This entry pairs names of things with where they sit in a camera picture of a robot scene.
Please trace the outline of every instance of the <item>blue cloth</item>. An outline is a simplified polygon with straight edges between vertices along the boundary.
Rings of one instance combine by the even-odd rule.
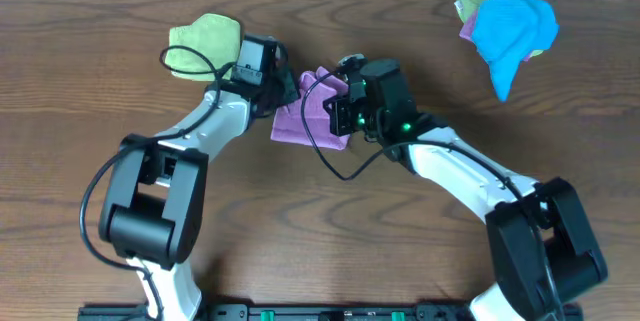
[[[543,0],[485,0],[471,40],[489,65],[498,99],[505,102],[520,62],[548,50],[558,34],[553,8]]]

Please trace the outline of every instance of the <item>wood grain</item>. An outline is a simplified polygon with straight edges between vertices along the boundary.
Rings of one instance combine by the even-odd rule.
[[[454,0],[0,0],[0,320],[69,320],[85,302],[140,302],[135,277],[95,261],[79,200],[129,132],[180,120],[202,84],[157,64],[172,26],[206,12],[290,49],[298,72],[342,56],[398,58],[425,110],[490,157],[579,191],[610,280],[590,320],[640,317],[640,0],[548,0],[560,33],[497,102],[458,38]],[[484,227],[436,185],[379,160],[351,183],[257,122],[211,166],[196,277],[255,302],[468,299],[493,282]],[[329,157],[352,170],[356,137]],[[105,185],[89,210],[92,237]],[[100,248],[112,255],[108,245]]]

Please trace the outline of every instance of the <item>green cloth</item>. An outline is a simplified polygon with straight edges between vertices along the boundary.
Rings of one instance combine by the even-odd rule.
[[[462,23],[467,22],[467,19],[473,15],[473,13],[480,7],[480,4],[484,0],[456,0],[456,11]]]
[[[242,42],[240,23],[226,16],[204,14],[189,26],[174,27],[169,31],[169,46],[182,45],[206,56],[213,66],[222,67],[235,62],[240,55]],[[185,71],[208,71],[209,67],[202,59],[188,51],[171,50],[164,62],[174,69]],[[174,76],[194,81],[213,81],[213,74],[185,75],[172,72]],[[224,76],[231,77],[231,70]]]

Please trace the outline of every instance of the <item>black cable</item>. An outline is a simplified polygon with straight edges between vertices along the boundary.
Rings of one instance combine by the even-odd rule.
[[[382,113],[384,109],[382,107],[378,107],[376,110],[376,137],[382,137]]]
[[[469,159],[471,159],[472,161],[474,161],[478,165],[482,166],[482,168],[484,168],[485,170],[489,171],[493,176],[495,176],[496,179],[498,179],[498,181],[500,181],[513,194],[513,196],[516,198],[517,201],[522,201],[523,200],[522,195],[520,194],[520,191],[518,191],[518,189],[513,185],[513,183],[511,182],[511,179],[508,176],[502,175],[502,173],[500,173],[498,170],[496,170],[493,166],[491,166],[490,164],[488,164],[487,162],[485,162],[481,158],[477,157],[476,155],[466,151],[465,149],[462,149],[462,148],[460,148],[460,147],[458,147],[458,146],[456,146],[454,144],[451,144],[451,143],[440,142],[440,141],[416,140],[416,141],[408,141],[408,142],[399,142],[399,143],[387,146],[387,147],[377,151],[373,155],[371,155],[371,157],[369,157],[351,175],[346,176],[346,177],[343,176],[342,174],[340,174],[340,172],[338,172],[338,170],[336,170],[329,163],[329,161],[322,154],[322,151],[320,151],[320,148],[318,147],[318,145],[316,144],[315,140],[313,139],[313,135],[311,135],[311,131],[309,130],[309,125],[307,125],[307,120],[305,118],[305,106],[307,104],[307,98],[309,97],[309,95],[311,94],[313,89],[316,86],[318,86],[322,81],[326,80],[330,76],[335,76],[335,75],[336,75],[336,71],[329,72],[328,74],[318,78],[318,80],[316,80],[309,87],[309,89],[305,93],[304,97],[302,98],[302,104],[300,106],[300,117],[302,118],[302,126],[304,127],[304,131],[307,134],[307,137],[309,138],[309,141],[311,142],[311,146],[313,146],[314,151],[316,152],[318,157],[320,157],[320,160],[329,169],[329,171],[331,171],[340,180],[342,180],[342,181],[351,181],[351,180],[355,179],[373,161],[375,161],[378,157],[380,157],[380,155],[382,155],[385,152],[388,152],[388,151],[391,151],[393,149],[396,149],[398,147],[411,146],[411,145],[437,146],[437,147],[442,147],[442,148],[445,148],[445,149],[448,149],[448,150],[451,150],[451,151],[458,152],[458,153],[468,157]],[[378,132],[381,132],[380,120],[378,120],[377,122],[378,122],[377,130],[378,130]],[[537,227],[534,224],[533,216],[529,212],[527,212],[524,207],[523,207],[523,212],[525,213],[525,217],[527,219],[527,222],[529,223],[529,227],[531,228],[531,231],[534,234],[534,237],[536,238],[536,243],[538,244],[538,255],[540,257],[540,262],[545,267],[546,282],[547,282],[547,285],[549,287],[549,291],[551,292],[551,297],[553,299],[552,302],[553,302],[553,308],[554,309],[551,312],[551,314],[554,316],[554,318],[556,320],[564,321],[565,317],[564,317],[564,312],[563,312],[563,308],[562,308],[562,302],[560,301],[560,297],[558,295],[558,290],[556,288],[555,281],[553,280],[553,274],[551,273],[551,266],[549,265],[549,260],[545,257],[546,251],[544,249],[544,243],[542,242],[542,238],[541,238],[540,234],[537,231]]]
[[[207,64],[207,66],[209,67],[210,71],[192,73],[192,72],[187,72],[187,71],[183,71],[183,70],[176,70],[176,69],[168,66],[167,64],[164,63],[163,56],[166,55],[166,53],[169,52],[170,50],[175,50],[175,49],[185,50],[185,51],[191,52],[192,54],[200,57],[205,62],[205,64]],[[163,307],[162,307],[162,300],[160,299],[160,295],[158,293],[158,289],[157,289],[155,283],[153,282],[153,279],[151,278],[151,272],[149,272],[149,270],[147,270],[144,267],[131,266],[131,265],[126,264],[126,263],[121,263],[121,262],[117,262],[117,261],[111,260],[111,259],[107,258],[106,256],[104,256],[103,254],[101,254],[95,248],[95,246],[91,243],[91,240],[89,240],[89,235],[88,235],[88,232],[87,232],[86,215],[87,215],[87,206],[89,205],[89,199],[90,199],[91,194],[93,193],[93,190],[95,189],[96,185],[98,184],[98,182],[100,181],[102,176],[104,176],[104,174],[109,170],[109,168],[111,168],[111,166],[113,166],[116,162],[122,160],[124,157],[126,157],[128,154],[130,154],[132,151],[140,149],[140,148],[145,148],[145,147],[153,145],[153,144],[155,144],[155,143],[157,143],[159,141],[171,140],[171,139],[183,137],[184,135],[190,133],[191,131],[195,130],[198,126],[200,126],[218,108],[218,105],[220,103],[220,93],[221,93],[221,85],[220,84],[222,82],[222,77],[227,72],[227,70],[231,67],[231,65],[233,65],[233,63],[229,63],[229,64],[224,65],[220,70],[217,70],[215,68],[215,66],[213,65],[213,63],[211,63],[211,61],[206,56],[204,56],[200,52],[198,52],[198,51],[196,51],[196,50],[194,50],[194,49],[192,49],[190,47],[180,46],[180,45],[169,46],[169,47],[165,48],[164,50],[162,50],[162,52],[160,53],[160,63],[165,68],[167,68],[167,69],[169,69],[169,70],[171,70],[173,72],[179,72],[179,73],[184,73],[184,74],[213,73],[214,76],[215,76],[215,81],[213,81],[211,85],[214,86],[216,95],[214,97],[213,102],[211,103],[211,106],[209,107],[209,109],[207,109],[207,111],[198,120],[196,120],[196,122],[194,122],[193,124],[191,124],[189,127],[185,128],[185,129],[181,129],[178,132],[175,132],[175,133],[169,134],[169,135],[150,137],[150,138],[147,138],[147,139],[145,139],[145,140],[143,140],[141,142],[137,142],[137,143],[134,143],[132,145],[129,145],[129,146],[123,148],[122,150],[118,151],[118,153],[116,153],[114,156],[112,156],[107,162],[105,162],[104,165],[102,165],[102,167],[100,167],[98,172],[95,174],[95,176],[93,176],[93,179],[91,180],[91,182],[87,186],[87,189],[86,189],[86,191],[84,193],[84,196],[82,197],[82,202],[80,204],[80,216],[79,216],[79,220],[80,220],[80,236],[82,237],[82,241],[84,242],[84,245],[86,246],[87,250],[89,250],[89,252],[96,259],[98,259],[99,261],[101,261],[104,264],[109,265],[111,267],[115,267],[115,268],[121,269],[121,270],[137,271],[137,272],[141,272],[144,275],[144,280],[146,280],[147,283],[149,284],[149,288],[151,289],[151,293],[153,294],[154,301],[155,301],[156,306],[158,308],[158,316],[156,318],[153,318],[153,317],[149,316],[148,314],[145,314],[144,316],[145,316],[145,318],[150,319],[150,320],[154,320],[154,321],[162,320]],[[129,316],[125,317],[125,320],[129,320],[133,316],[134,315],[129,315]]]

